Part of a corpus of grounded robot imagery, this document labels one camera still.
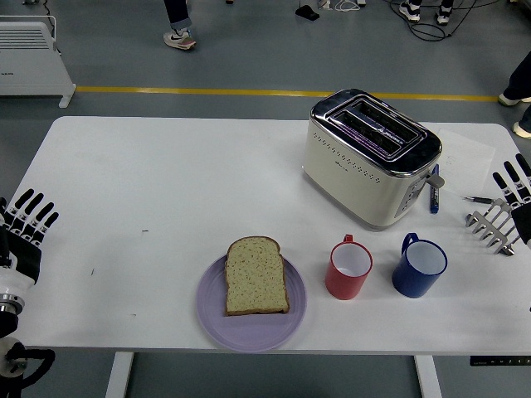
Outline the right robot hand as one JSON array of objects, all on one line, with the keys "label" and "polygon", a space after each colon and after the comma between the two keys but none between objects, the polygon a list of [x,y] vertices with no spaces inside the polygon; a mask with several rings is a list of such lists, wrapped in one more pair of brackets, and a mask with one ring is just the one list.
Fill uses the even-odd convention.
[{"label": "right robot hand", "polygon": [[525,179],[522,179],[510,161],[504,162],[504,168],[514,184],[515,190],[498,173],[492,174],[494,181],[502,191],[505,202],[510,207],[510,215],[514,226],[526,246],[530,247],[530,166],[521,153],[515,155]]}]

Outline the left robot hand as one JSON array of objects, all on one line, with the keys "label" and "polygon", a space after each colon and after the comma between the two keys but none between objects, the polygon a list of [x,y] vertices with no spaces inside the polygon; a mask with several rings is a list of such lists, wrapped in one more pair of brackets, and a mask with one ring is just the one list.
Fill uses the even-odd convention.
[{"label": "left robot hand", "polygon": [[55,204],[30,188],[8,204],[1,199],[1,293],[21,297],[37,283],[41,244],[58,220]]}]

